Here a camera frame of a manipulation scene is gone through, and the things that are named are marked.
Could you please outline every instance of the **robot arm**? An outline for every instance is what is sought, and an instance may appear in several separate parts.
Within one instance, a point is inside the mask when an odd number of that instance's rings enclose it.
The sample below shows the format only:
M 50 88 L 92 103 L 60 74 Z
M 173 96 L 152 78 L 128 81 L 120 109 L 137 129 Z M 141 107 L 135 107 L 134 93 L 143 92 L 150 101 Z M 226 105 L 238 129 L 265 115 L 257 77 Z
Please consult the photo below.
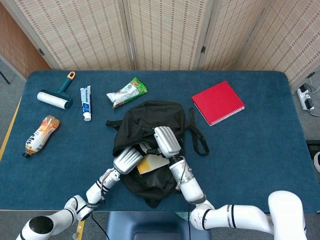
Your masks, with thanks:
M 156 127 L 154 137 L 162 154 L 169 159 L 169 169 L 177 188 L 187 202 L 196 205 L 190 214 L 190 222 L 196 229 L 240 228 L 274 234 L 274 240 L 307 239 L 302 203 L 295 194 L 288 191 L 273 192 L 268 198 L 271 216 L 249 205 L 225 205 L 215 209 L 206 199 L 186 159 L 179 156 L 181 147 L 172 130 L 166 126 Z
M 113 185 L 120 180 L 121 174 L 128 174 L 141 161 L 143 156 L 134 148 L 127 147 L 113 160 L 109 168 L 86 192 L 88 202 L 79 195 L 71 197 L 64 209 L 49 215 L 30 219 L 16 240 L 48 240 L 78 221 L 83 221 L 98 207 L 100 200 Z

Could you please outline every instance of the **black backpack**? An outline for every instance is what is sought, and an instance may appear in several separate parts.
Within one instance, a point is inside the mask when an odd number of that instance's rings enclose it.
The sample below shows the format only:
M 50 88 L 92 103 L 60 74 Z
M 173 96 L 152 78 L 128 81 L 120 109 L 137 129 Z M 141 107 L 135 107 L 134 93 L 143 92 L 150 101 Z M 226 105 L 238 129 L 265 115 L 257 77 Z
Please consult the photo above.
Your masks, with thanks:
M 175 102 L 145 101 L 129 110 L 123 120 L 106 122 L 118 132 L 114 139 L 113 156 L 117 156 L 121 150 L 133 146 L 145 155 L 140 148 L 141 143 L 148 144 L 154 151 L 148 153 L 157 154 L 158 144 L 150 129 L 167 126 L 170 127 L 177 138 L 184 155 L 184 132 L 191 130 L 194 150 L 201 155 L 207 155 L 209 148 L 204 136 L 195 126 L 194 109 L 189 110 L 190 122 L 186 121 L 183 107 Z M 201 142 L 204 152 L 199 151 L 198 140 Z M 151 172 L 140 174 L 135 167 L 129 174 L 121 177 L 124 185 L 134 194 L 144 198 L 151 207 L 156 208 L 161 199 L 176 192 L 177 182 L 168 166 L 157 168 Z

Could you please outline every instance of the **lint roller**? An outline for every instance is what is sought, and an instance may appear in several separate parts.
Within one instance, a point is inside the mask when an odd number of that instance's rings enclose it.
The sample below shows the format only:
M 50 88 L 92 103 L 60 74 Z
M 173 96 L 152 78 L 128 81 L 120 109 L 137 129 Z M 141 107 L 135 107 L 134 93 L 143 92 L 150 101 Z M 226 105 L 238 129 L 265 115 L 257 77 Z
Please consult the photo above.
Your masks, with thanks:
M 65 94 L 65 90 L 69 87 L 75 76 L 76 73 L 71 71 L 68 76 L 66 76 L 66 81 L 58 91 L 48 91 L 42 89 L 36 98 L 41 102 L 51 104 L 58 108 L 69 109 L 73 101 L 69 95 Z

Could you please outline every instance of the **red notebook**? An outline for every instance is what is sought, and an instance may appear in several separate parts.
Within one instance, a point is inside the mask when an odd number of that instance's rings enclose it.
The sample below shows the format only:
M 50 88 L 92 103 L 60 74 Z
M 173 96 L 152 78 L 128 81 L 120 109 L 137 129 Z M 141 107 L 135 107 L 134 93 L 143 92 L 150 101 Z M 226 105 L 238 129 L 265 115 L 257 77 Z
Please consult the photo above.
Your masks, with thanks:
M 194 95 L 192 101 L 210 126 L 245 109 L 244 103 L 226 81 Z

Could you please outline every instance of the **power strip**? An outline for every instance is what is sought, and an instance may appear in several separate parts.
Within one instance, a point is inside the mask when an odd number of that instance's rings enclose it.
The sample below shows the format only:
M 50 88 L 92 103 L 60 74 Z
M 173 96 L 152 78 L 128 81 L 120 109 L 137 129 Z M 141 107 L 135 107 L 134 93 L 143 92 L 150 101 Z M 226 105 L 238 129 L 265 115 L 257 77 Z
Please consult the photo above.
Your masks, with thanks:
M 306 83 L 303 84 L 301 87 L 299 87 L 296 93 L 299 97 L 303 110 L 311 111 L 315 109 L 315 106 L 312 103 L 311 96 L 309 94 L 308 86 Z

